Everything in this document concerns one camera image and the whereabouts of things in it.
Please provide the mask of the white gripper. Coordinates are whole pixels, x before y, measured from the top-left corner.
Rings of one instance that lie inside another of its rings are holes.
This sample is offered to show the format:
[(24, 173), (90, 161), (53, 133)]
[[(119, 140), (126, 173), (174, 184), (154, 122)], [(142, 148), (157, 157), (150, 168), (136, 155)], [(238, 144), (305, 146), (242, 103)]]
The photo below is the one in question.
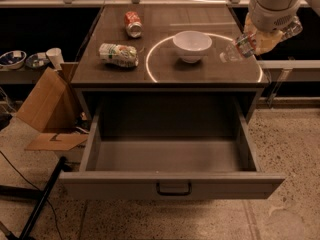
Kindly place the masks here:
[(300, 0), (250, 0), (244, 32), (256, 33), (256, 55), (268, 53), (276, 47), (283, 36), (280, 30), (293, 21), (299, 6)]

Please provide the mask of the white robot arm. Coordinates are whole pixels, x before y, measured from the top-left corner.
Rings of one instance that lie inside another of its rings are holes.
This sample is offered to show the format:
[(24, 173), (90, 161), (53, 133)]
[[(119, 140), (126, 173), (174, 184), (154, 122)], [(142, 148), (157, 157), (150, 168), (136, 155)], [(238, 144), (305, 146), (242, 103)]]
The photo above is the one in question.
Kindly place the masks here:
[[(305, 0), (320, 14), (320, 0)], [(250, 0), (244, 31), (254, 35), (255, 54), (271, 51), (278, 43), (298, 35), (300, 0)]]

